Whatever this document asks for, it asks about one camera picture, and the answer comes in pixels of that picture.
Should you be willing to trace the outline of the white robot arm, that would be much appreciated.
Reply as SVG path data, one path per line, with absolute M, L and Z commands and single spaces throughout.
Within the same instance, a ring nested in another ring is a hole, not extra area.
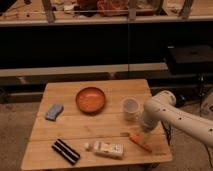
M 164 121 L 213 148 L 213 121 L 187 113 L 175 105 L 175 95 L 167 90 L 148 98 L 138 118 L 142 130 L 150 132 L 159 121 Z

